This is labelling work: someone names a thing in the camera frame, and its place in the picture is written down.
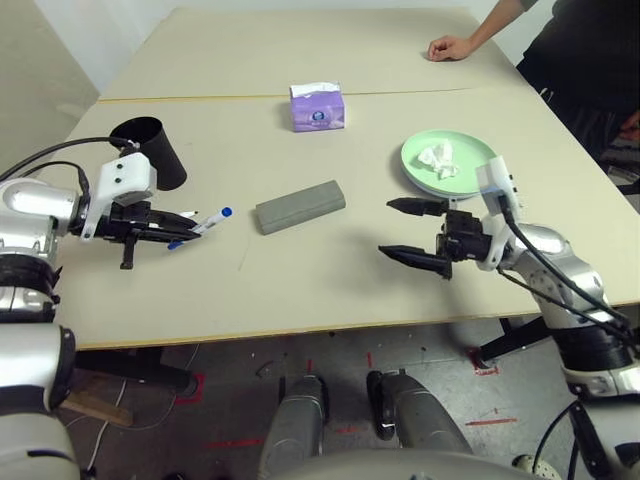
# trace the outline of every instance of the blue marker cap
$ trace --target blue marker cap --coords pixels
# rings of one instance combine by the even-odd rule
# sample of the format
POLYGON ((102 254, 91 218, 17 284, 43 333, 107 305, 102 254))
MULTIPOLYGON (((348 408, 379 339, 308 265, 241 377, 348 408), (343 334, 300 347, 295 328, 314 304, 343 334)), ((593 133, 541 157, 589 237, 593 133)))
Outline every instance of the blue marker cap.
POLYGON ((178 248, 178 247, 180 247, 180 246, 182 246, 182 245, 184 245, 184 242, 183 242, 183 241, 181 241, 181 240, 176 240, 176 241, 173 241, 173 242, 169 243, 169 245, 167 245, 167 248, 168 248, 169 250, 175 250, 176 248, 178 248))

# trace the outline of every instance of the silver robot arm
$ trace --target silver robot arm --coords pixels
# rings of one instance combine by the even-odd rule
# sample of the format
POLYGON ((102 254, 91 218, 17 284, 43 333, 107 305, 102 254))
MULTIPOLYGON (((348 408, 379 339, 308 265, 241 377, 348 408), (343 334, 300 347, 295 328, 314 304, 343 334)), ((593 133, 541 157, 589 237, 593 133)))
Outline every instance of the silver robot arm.
POLYGON ((150 209, 156 172, 141 153, 102 166, 92 198, 32 178, 0 181, 0 477, 89 478, 53 415, 70 390, 73 333, 53 323, 58 239, 71 233, 125 244, 199 237, 196 223, 150 209))
POLYGON ((567 240, 549 228, 521 223, 517 189, 504 160, 497 157, 479 168, 478 179, 489 210, 482 221, 468 212, 450 210, 447 201, 396 199, 388 205, 403 213, 446 214, 443 231, 437 236, 437 251, 433 255, 404 245, 382 246, 380 251, 445 279, 452 276, 452 262, 463 260, 475 260, 485 271, 518 273, 524 279, 521 286, 533 289, 544 322, 558 345, 569 390, 580 400, 569 413, 589 473, 594 478, 639 478, 638 339, 619 314, 614 318, 612 313, 617 312, 607 303, 602 279, 574 254, 567 240), (517 237, 514 228, 533 249, 517 237), (541 263, 537 252, 574 288, 541 263), (579 295, 575 287, 590 300, 579 295))

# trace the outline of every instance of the table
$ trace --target table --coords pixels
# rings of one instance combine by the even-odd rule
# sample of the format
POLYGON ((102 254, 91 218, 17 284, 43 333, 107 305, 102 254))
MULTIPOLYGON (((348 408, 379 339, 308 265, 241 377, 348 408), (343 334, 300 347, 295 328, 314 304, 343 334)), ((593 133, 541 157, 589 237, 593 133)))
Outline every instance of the table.
MULTIPOLYGON (((347 95, 345 130, 294 134, 282 98, 98 104, 71 138, 105 134, 139 115, 160 118, 189 178, 159 192, 154 208, 230 205, 234 216, 175 252, 138 244, 135 268, 119 270, 121 246, 62 240, 57 321, 81 349, 199 342, 341 328, 445 322, 537 311, 531 296, 473 262, 451 282, 395 263, 378 245, 434 248, 442 219, 403 215, 387 200, 419 195, 400 171, 413 133, 451 128, 504 155, 525 218, 552 226, 602 275, 613 304, 640 301, 640 218, 547 109, 518 85, 449 92, 347 95), (335 179, 347 207, 269 236, 259 202, 335 179)), ((103 145, 60 155, 95 178, 114 158, 103 145)), ((42 178, 71 186, 66 169, 42 178)), ((481 199, 461 203, 476 216, 481 199)))
POLYGON ((428 42, 469 35, 462 8, 216 13, 177 9, 140 47, 102 101, 286 95, 339 81, 346 93, 524 85, 488 42, 464 62, 425 60, 428 42))

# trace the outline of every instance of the black pants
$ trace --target black pants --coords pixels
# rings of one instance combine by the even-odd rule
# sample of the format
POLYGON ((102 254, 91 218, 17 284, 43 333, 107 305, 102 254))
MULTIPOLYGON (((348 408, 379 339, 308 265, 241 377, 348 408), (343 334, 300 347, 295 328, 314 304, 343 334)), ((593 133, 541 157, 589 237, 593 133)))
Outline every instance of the black pants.
POLYGON ((602 153, 618 136, 620 126, 633 112, 609 112, 581 104, 566 92, 553 91, 545 80, 544 70, 535 62, 522 60, 518 71, 542 95, 556 117, 599 162, 602 153))

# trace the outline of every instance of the black cup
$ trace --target black cup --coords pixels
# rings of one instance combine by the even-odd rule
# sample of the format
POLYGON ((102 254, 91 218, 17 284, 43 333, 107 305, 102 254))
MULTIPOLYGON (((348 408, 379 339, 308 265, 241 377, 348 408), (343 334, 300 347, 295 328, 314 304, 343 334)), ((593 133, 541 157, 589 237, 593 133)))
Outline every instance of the black cup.
MULTIPOLYGON (((158 171, 159 190, 173 190, 187 180, 187 172, 169 143, 162 122, 157 118, 132 118, 114 128, 111 136, 140 144, 140 152, 149 158, 151 165, 158 171)), ((126 149, 122 153, 126 155, 131 151, 126 149)))

